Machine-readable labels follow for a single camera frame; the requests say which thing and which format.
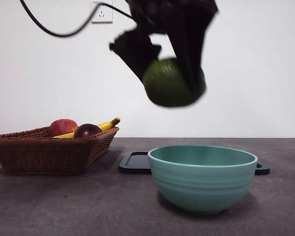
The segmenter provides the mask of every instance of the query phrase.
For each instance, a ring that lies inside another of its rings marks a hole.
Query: power outlet
[[[113,5],[113,0],[92,0],[91,11],[100,3]],[[110,7],[100,5],[91,19],[92,24],[111,24],[113,22],[113,10]]]

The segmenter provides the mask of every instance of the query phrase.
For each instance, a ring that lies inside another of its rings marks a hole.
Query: wicker basket
[[[49,137],[49,127],[0,135],[0,164],[9,175],[78,175],[106,154],[119,130],[87,137]]]

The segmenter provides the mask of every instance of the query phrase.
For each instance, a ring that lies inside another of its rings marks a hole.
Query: gray countertop
[[[127,153],[199,144],[251,152],[271,167],[248,194],[211,216],[184,212],[152,175],[123,174]],[[115,138],[79,176],[8,176],[0,167],[0,236],[295,236],[295,139]]]

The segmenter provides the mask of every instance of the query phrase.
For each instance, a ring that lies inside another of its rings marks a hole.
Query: green fruit
[[[200,68],[199,92],[193,93],[184,80],[176,58],[155,60],[143,76],[148,98],[164,107],[187,106],[199,99],[206,90],[206,83]]]

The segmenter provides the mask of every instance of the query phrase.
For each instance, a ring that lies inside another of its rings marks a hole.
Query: green bowl
[[[215,146],[168,146],[148,152],[160,193],[179,208],[200,214],[228,209],[248,192],[258,158]]]

